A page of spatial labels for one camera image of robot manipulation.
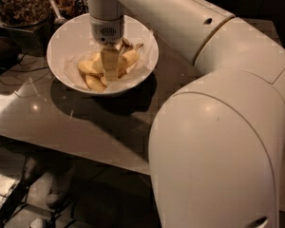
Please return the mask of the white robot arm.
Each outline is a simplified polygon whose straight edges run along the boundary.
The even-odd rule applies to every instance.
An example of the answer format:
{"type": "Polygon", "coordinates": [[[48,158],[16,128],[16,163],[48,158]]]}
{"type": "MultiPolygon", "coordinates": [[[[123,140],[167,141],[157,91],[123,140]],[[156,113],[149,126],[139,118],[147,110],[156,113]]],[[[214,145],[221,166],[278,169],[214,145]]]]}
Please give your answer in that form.
{"type": "Polygon", "coordinates": [[[161,107],[149,168],[162,228],[278,228],[285,49],[205,0],[88,0],[109,41],[130,11],[198,72],[161,107]]]}

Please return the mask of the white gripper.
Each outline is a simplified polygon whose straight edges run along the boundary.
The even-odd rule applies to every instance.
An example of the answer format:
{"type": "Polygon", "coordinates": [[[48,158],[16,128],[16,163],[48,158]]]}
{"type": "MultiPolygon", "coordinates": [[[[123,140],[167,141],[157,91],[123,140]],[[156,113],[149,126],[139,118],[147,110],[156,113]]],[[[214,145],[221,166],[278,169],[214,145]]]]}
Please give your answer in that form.
{"type": "MultiPolygon", "coordinates": [[[[91,33],[94,40],[101,44],[119,44],[124,37],[124,17],[114,20],[100,20],[89,17],[91,33]]],[[[119,51],[112,45],[101,50],[104,76],[109,82],[118,80],[119,51]]]]}

